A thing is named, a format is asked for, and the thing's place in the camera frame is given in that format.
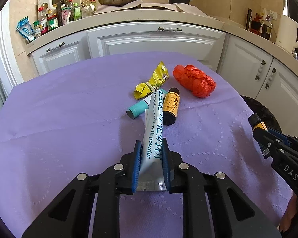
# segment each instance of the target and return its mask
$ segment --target kitchen counter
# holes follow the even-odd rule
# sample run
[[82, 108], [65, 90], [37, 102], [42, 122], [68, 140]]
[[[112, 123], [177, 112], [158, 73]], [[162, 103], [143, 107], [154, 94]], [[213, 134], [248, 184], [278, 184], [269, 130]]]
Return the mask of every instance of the kitchen counter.
[[284, 65], [286, 65], [293, 73], [298, 76], [298, 60], [296, 60], [292, 55], [290, 55], [274, 43], [262, 38], [261, 36], [240, 28], [237, 24], [232, 24], [232, 22], [229, 20], [221, 19], [222, 21], [219, 21], [213, 18], [202, 17], [185, 12], [159, 9], [132, 9], [107, 12], [71, 22], [65, 26], [59, 27], [51, 32], [44, 34], [40, 38], [28, 44], [26, 48], [26, 54], [29, 55], [38, 48], [59, 38], [86, 29], [104, 25], [111, 25], [115, 23], [151, 20], [189, 23], [230, 33], [263, 49], [264, 51], [278, 59], [280, 62], [282, 62]]

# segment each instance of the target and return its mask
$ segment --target red plastic bag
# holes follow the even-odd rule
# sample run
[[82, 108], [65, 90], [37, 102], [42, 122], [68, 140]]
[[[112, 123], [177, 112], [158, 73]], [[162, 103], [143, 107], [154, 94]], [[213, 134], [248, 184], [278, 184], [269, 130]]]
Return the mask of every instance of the red plastic bag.
[[173, 70], [175, 79], [196, 97], [208, 97], [216, 88], [216, 82], [193, 65], [177, 65]]

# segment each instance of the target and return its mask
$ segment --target yellow label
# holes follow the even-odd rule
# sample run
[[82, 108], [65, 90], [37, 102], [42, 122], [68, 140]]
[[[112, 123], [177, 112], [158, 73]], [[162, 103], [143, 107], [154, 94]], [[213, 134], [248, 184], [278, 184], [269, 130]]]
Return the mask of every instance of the yellow label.
[[163, 103], [163, 111], [173, 113], [175, 117], [178, 114], [180, 96], [177, 93], [170, 92], [165, 96]]
[[268, 130], [266, 125], [264, 124], [264, 122], [261, 122], [261, 123], [257, 124], [252, 130], [254, 130], [256, 128], [261, 128], [261, 129], [264, 129], [265, 131]]

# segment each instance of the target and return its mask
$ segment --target bottle label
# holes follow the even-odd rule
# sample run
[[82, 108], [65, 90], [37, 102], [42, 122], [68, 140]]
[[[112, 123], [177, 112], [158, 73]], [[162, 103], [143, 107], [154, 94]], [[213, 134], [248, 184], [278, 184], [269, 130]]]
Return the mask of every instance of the bottle label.
[[180, 96], [177, 93], [170, 92], [166, 95], [163, 103], [163, 111], [170, 112], [177, 117], [178, 107], [180, 103]]

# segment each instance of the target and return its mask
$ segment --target white sachet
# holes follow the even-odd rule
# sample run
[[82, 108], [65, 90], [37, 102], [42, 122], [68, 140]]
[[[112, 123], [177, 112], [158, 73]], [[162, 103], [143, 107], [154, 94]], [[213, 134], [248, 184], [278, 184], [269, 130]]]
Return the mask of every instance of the white sachet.
[[145, 135], [137, 191], [165, 191], [162, 171], [163, 100], [165, 93], [155, 91], [145, 112]]

